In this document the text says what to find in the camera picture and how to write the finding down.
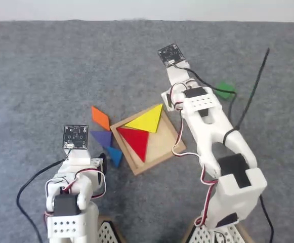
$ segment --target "green square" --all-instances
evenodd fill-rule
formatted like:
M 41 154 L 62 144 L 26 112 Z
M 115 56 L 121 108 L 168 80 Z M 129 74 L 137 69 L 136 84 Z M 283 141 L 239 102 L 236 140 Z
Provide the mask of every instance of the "green square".
M 234 87 L 232 85 L 226 84 L 225 82 L 221 82 L 216 88 L 220 90 L 234 91 Z M 229 99 L 230 96 L 232 95 L 232 94 L 217 91 L 217 90 L 215 91 L 215 93 L 217 96 L 220 96 L 221 98 L 226 100 Z

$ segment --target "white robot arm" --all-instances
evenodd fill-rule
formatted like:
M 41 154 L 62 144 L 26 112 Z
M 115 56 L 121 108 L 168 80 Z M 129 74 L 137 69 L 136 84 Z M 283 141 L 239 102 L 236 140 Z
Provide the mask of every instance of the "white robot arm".
M 204 207 L 196 226 L 205 225 L 213 230 L 245 219 L 257 204 L 267 186 L 262 171 L 257 168 L 256 157 L 239 131 L 226 136 L 225 146 L 235 154 L 216 159 L 213 143 L 222 143 L 233 126 L 225 116 L 222 106 L 209 87 L 202 87 L 190 78 L 189 64 L 177 45 L 158 51 L 166 66 L 171 88 L 162 93 L 168 111 L 179 110 L 196 142 L 197 155 L 202 168 L 206 168 L 215 181 L 215 194 Z
M 69 153 L 58 173 L 46 182 L 46 221 L 50 243 L 97 243 L 97 205 L 91 201 L 105 183 L 106 156 L 91 158 L 88 126 L 66 125 L 64 150 Z

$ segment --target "white wall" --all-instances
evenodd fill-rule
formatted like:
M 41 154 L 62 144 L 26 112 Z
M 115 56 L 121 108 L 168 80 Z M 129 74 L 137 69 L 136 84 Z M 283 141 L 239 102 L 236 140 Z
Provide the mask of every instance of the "white wall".
M 0 20 L 294 22 L 294 0 L 0 0 Z

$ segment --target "circuit board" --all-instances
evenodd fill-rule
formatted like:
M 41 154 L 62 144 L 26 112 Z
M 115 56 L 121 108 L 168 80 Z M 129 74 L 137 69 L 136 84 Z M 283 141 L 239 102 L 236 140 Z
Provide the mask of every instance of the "circuit board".
M 65 125 L 63 148 L 87 149 L 88 125 Z
M 170 67 L 173 64 L 177 64 L 185 60 L 185 57 L 176 44 L 171 44 L 160 49 L 158 51 L 158 55 L 166 67 Z

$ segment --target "red triangle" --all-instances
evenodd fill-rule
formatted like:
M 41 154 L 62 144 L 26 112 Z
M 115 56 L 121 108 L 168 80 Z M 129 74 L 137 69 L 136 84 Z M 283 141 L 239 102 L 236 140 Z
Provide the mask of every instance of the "red triangle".
M 149 133 L 143 130 L 117 128 L 139 158 L 144 162 L 147 151 Z

